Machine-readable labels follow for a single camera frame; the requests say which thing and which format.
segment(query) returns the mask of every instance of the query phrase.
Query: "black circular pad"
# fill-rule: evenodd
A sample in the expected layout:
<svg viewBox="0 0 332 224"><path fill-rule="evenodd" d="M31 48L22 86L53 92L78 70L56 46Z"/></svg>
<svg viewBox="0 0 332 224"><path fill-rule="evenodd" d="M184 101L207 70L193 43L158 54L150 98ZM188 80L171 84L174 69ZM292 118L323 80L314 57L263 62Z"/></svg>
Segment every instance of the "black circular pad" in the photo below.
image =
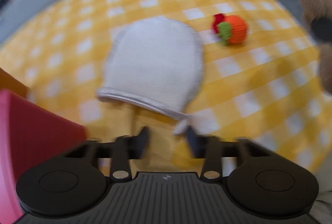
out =
<svg viewBox="0 0 332 224"><path fill-rule="evenodd" d="M310 172L280 157L250 159L230 174L227 186L242 207L268 217L305 212L318 194Z"/></svg>
<svg viewBox="0 0 332 224"><path fill-rule="evenodd" d="M105 176L82 159L54 158L22 174L16 193L27 212L60 217L92 207L106 187Z"/></svg>

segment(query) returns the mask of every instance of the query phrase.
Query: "table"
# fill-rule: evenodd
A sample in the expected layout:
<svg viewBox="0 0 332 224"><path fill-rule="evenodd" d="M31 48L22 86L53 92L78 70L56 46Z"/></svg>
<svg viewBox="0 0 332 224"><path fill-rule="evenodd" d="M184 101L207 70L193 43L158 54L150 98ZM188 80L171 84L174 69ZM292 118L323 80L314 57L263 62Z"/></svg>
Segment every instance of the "table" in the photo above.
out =
<svg viewBox="0 0 332 224"><path fill-rule="evenodd" d="M243 45L218 42L210 29L218 12L247 21ZM204 80L186 108L200 134L246 136L311 171L318 167L331 147L332 98L320 87L312 39L276 0L60 0L12 35L0 67L31 88L32 101L84 124L90 137L106 142L150 126L149 149L135 168L199 170L202 160L191 158L185 138L171 134L175 120L95 97L116 34L155 16L182 21L203 39Z"/></svg>

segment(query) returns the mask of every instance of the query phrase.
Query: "white cloth bag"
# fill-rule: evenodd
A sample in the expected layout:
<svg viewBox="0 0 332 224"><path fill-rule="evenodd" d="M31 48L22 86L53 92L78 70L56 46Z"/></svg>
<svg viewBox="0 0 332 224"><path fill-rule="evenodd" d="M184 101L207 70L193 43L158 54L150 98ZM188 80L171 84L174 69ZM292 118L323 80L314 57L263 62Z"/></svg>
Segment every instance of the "white cloth bag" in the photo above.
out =
<svg viewBox="0 0 332 224"><path fill-rule="evenodd" d="M129 102L186 120L186 104L203 74L202 41L188 25L155 17L137 21L114 42L107 59L100 101Z"/></svg>

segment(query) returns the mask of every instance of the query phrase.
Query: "knitted toy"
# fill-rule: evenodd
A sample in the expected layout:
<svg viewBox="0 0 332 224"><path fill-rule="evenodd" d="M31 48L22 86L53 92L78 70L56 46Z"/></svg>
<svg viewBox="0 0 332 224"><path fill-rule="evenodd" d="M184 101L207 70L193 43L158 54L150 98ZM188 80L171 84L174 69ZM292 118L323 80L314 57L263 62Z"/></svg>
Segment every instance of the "knitted toy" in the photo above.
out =
<svg viewBox="0 0 332 224"><path fill-rule="evenodd" d="M215 15L213 31L224 45L242 43L247 37L247 29L247 24L239 16L225 16L221 13Z"/></svg>

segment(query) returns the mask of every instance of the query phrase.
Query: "green knitted leaf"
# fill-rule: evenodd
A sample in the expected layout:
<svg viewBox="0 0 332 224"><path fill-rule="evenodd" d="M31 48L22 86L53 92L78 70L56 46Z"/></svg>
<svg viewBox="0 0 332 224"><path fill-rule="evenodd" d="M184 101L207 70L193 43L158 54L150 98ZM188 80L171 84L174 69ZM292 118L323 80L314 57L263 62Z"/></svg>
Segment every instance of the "green knitted leaf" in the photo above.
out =
<svg viewBox="0 0 332 224"><path fill-rule="evenodd" d="M222 22L217 25L219 29L218 36L222 38L224 45L228 45L227 40L232 36L232 26L229 22Z"/></svg>

